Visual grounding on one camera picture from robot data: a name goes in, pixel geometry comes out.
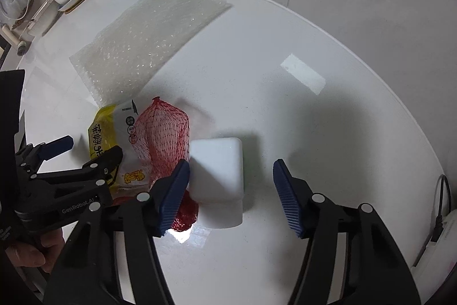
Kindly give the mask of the person's left hand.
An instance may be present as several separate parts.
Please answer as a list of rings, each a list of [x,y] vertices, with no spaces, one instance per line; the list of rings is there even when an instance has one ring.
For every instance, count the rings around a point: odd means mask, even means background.
[[[41,236],[41,245],[45,253],[32,245],[18,243],[5,250],[10,262],[15,267],[41,268],[44,272],[51,273],[61,253],[65,240],[61,228]]]

